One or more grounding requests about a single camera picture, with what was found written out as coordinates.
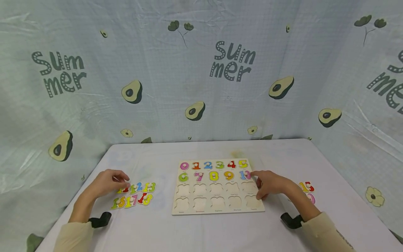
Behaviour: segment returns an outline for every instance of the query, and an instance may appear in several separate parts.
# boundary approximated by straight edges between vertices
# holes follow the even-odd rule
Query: black clip
[[[92,228],[106,227],[109,223],[112,214],[110,212],[103,212],[100,218],[90,218]]]
[[[298,215],[293,219],[287,212],[285,212],[281,215],[280,218],[289,229],[297,229],[299,227],[302,227],[301,222],[303,221],[303,219],[301,215]]]

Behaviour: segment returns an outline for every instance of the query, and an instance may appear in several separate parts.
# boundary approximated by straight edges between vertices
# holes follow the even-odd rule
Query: red number 1
[[[193,170],[200,170],[199,162],[193,163],[193,168],[192,168],[192,169],[193,169]]]
[[[139,199],[137,202],[139,202],[140,204],[143,204],[143,199],[144,197],[147,195],[147,193],[143,193],[143,197],[141,199]]]

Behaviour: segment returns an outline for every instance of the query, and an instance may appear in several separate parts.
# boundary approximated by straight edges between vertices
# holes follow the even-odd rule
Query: sleeve
[[[355,252],[325,212],[306,223],[302,222],[302,230],[320,252]]]
[[[93,228],[91,222],[67,223],[57,236],[54,252],[88,252]]]

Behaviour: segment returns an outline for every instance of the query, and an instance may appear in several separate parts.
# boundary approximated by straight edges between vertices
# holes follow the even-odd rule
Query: hand
[[[120,170],[107,169],[101,171],[92,183],[85,189],[87,193],[99,198],[121,188],[130,187],[129,177]]]
[[[251,175],[258,177],[256,181],[259,188],[256,194],[258,200],[265,200],[268,194],[285,194],[287,188],[294,184],[288,178],[277,175],[272,171],[252,171]]]

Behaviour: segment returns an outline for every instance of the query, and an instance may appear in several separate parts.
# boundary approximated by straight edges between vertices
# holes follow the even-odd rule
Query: white tablecloth
[[[113,145],[88,177],[38,248],[51,251],[67,223],[78,195],[105,169],[121,169],[130,182],[156,182],[148,206],[110,210],[111,193],[98,199],[92,217],[110,211],[105,228],[96,229],[92,250],[103,251],[311,251],[301,230],[287,229],[280,220],[295,209],[283,196],[270,196],[265,212],[172,216],[172,199],[180,160],[246,157],[254,170],[272,170],[294,182],[310,181],[316,206],[329,214],[337,229],[357,251],[402,251],[402,245],[306,139],[251,140]]]

